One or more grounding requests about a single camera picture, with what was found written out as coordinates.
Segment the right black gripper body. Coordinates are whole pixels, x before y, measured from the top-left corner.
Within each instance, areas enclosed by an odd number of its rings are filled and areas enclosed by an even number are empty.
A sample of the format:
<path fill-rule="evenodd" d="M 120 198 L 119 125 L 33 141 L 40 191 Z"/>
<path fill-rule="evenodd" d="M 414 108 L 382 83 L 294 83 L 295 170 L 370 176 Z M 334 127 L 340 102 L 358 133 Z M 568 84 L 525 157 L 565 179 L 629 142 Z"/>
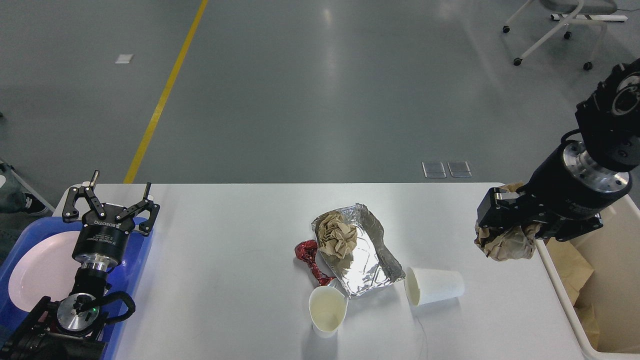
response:
<path fill-rule="evenodd" d="M 626 196 L 632 186 L 629 172 L 609 170 L 596 163 L 583 142 L 567 141 L 542 162 L 521 191 L 560 217 L 585 220 Z"/>

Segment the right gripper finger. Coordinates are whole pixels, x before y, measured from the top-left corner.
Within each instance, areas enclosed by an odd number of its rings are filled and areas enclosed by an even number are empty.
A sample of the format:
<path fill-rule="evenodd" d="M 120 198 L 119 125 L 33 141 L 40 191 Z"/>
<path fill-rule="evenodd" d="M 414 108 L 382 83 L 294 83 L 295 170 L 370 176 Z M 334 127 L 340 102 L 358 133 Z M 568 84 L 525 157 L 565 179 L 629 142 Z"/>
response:
<path fill-rule="evenodd" d="M 570 219 L 547 214 L 535 237 L 537 239 L 555 238 L 558 242 L 566 242 L 603 226 L 604 222 L 600 214 L 595 214 L 588 219 Z"/>
<path fill-rule="evenodd" d="M 532 223 L 538 216 L 538 196 L 525 191 L 491 187 L 477 208 L 480 228 L 509 230 Z"/>

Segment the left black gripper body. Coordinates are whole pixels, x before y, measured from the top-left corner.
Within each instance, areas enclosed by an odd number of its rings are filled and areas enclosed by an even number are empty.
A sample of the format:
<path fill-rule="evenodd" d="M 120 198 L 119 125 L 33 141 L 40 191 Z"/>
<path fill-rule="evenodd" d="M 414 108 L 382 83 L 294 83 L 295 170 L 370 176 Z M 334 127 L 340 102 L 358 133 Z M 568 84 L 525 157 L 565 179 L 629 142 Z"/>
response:
<path fill-rule="evenodd" d="M 71 257 L 83 269 L 107 271 L 122 263 L 130 234 L 135 228 L 132 218 L 117 223 L 114 217 L 99 219 L 93 212 L 82 217 L 83 228 Z"/>

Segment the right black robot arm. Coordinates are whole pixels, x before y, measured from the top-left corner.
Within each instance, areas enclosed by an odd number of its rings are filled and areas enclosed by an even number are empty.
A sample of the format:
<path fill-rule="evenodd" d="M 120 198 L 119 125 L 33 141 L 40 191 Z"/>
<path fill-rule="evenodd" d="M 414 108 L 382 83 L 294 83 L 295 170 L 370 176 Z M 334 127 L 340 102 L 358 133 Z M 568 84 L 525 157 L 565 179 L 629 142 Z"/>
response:
<path fill-rule="evenodd" d="M 574 114 L 578 128 L 515 190 L 492 187 L 477 208 L 477 243 L 529 227 L 536 239 L 574 239 L 603 226 L 600 212 L 626 196 L 640 162 L 640 62 L 616 64 Z M 581 141 L 571 140 L 574 133 Z"/>

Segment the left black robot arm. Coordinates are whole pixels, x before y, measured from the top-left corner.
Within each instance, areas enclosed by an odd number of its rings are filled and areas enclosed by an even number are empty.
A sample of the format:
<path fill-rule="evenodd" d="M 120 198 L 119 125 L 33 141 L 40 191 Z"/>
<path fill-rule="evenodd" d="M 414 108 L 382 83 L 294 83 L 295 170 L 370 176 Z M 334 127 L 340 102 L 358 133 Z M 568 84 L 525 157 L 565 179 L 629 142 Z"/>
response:
<path fill-rule="evenodd" d="M 1 266 L 3 360 L 112 360 L 160 205 L 102 202 L 99 171 L 69 187 L 60 216 L 28 225 Z"/>

